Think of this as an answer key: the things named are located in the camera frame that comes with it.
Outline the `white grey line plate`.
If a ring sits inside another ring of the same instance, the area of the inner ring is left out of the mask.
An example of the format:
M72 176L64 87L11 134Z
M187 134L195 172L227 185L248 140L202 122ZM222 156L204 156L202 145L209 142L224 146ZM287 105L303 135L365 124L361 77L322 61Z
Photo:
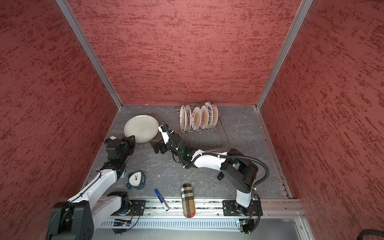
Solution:
M149 115L139 115L131 118L125 124L125 137L135 136L136 143L151 141L159 132L158 121Z

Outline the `white plate red characters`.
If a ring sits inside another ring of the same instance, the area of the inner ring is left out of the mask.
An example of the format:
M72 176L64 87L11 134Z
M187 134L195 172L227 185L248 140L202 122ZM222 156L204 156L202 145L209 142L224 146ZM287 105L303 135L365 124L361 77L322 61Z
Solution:
M205 102L205 105L208 107L210 111L210 129L216 127L219 120L219 110L216 104L213 102Z

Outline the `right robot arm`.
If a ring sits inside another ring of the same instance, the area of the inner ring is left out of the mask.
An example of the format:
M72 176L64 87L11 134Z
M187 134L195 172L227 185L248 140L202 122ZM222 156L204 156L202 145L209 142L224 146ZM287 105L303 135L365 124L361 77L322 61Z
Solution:
M252 201L252 192L259 171L253 159L242 155L236 149L227 153L211 153L186 145L179 135L172 136L167 142L150 142L156 154L172 153L177 163L184 169L207 168L219 172L218 180L226 178L236 189L238 210L246 210Z

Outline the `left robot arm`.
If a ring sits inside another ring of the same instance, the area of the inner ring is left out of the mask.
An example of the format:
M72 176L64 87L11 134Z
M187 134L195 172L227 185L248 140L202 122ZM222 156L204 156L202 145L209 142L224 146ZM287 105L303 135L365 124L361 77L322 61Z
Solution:
M108 159L97 176L66 202L53 206L46 234L48 240L90 240L95 229L112 214L133 214L127 192L112 192L104 200L101 197L123 175L135 150L135 136L110 137L105 144Z

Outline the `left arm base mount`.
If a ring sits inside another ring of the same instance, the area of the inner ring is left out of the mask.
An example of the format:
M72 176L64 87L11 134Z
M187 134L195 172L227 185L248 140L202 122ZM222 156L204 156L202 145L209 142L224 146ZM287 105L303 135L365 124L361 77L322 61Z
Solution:
M130 200L130 207L125 209L125 211L117 211L112 214L112 216L117 217L129 217L129 216L143 216L146 208L146 200Z

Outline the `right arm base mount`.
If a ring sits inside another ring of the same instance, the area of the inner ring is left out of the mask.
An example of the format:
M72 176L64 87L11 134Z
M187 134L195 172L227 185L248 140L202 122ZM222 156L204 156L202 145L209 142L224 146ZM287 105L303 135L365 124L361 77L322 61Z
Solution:
M235 200L224 200L222 204L224 216L261 217L264 215L259 201L251 200L247 208Z

